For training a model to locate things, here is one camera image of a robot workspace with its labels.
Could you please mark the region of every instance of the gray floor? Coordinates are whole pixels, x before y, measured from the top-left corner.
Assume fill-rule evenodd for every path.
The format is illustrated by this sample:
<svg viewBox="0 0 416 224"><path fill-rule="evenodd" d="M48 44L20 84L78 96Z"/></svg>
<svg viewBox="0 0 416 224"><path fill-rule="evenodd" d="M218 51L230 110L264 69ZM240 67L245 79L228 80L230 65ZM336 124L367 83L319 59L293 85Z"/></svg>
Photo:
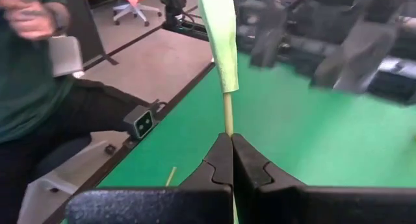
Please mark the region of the gray floor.
<svg viewBox="0 0 416 224"><path fill-rule="evenodd" d="M187 9L196 6L197 0L187 0ZM163 9L159 0L144 0L144 5ZM96 21L106 52L110 52L127 42L139 37L159 26L163 17L156 13L145 15L150 21L144 27L140 18L127 15L120 20L121 25L112 22L112 6L104 6L94 10ZM207 42L159 30L143 40L113 56L120 64L112 66L104 61L86 72L84 79L101 81L131 93L146 101L160 99L169 101L191 79L193 79L211 61L211 50ZM125 133L98 132L93 133L95 142L106 140L116 146L127 138ZM60 175L76 185L81 185L100 166L108 160L108 156L98 154L86 164L68 161L58 169ZM42 223L68 196L44 191L40 193L42 206L35 208L29 219L20 223Z"/></svg>

